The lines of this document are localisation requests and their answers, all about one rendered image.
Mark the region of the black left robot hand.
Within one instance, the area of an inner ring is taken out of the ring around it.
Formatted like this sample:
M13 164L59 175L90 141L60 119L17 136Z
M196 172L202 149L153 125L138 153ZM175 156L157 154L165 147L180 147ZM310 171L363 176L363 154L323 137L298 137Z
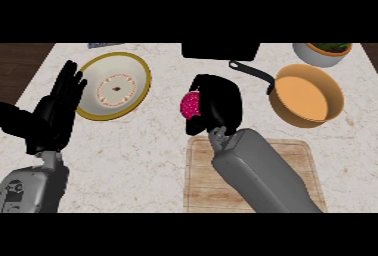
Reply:
M50 94L39 99L32 112L0 102L0 129L25 140L29 155L59 152L66 147L85 85L76 63L67 60Z

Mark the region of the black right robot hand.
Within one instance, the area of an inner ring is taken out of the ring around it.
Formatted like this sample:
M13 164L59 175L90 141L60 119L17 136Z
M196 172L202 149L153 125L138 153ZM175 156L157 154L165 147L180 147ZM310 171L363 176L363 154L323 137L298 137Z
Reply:
M242 122L242 97L237 85L225 78L197 74L188 91L199 92L199 116L186 121L186 134L197 135L202 131L225 127L224 135L234 134Z

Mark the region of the pink cupcake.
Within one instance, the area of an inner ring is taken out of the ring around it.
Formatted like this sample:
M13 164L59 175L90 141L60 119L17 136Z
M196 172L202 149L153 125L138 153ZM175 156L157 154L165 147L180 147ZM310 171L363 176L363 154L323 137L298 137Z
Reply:
M180 113L181 116L190 120L193 116L199 116L199 92L190 91L181 98L180 101Z

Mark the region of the wooden cutting board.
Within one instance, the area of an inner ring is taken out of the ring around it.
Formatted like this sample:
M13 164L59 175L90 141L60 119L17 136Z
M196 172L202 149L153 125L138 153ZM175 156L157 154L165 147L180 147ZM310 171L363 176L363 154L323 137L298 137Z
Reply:
M273 149L299 175L310 198L326 212L311 151L307 143L292 139L268 139ZM252 213L253 210L211 166L212 148L205 136L193 136L186 148L183 211L187 213Z

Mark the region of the white plate with yellow rim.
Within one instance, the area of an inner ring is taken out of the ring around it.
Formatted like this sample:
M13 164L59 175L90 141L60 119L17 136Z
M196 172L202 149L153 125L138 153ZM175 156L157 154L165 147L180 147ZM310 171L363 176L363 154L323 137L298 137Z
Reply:
M141 103L150 88L150 70L144 60L128 52L110 52L81 67L87 86L76 108L93 121L119 118Z

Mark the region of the black appliance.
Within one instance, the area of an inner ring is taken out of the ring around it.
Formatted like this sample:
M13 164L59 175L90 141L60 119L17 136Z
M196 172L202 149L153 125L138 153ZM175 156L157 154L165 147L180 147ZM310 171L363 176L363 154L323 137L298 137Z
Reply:
M252 61L259 48L258 43L183 43L184 58Z

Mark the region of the blue-grey flat object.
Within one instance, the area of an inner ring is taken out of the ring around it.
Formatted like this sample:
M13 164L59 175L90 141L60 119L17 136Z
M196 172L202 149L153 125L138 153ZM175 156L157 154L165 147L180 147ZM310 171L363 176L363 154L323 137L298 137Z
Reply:
M93 48L107 47L107 46L121 45L121 44L124 43L87 43L87 47L88 49L93 49Z

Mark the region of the white planter with green plant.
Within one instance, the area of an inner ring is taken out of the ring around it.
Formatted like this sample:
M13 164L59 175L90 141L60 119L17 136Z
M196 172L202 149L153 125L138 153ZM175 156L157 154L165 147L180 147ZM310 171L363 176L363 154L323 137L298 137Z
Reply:
M293 52L298 58L311 66L327 68L335 66L351 51L351 45L346 46L342 52L326 52L318 49L311 43L293 43Z

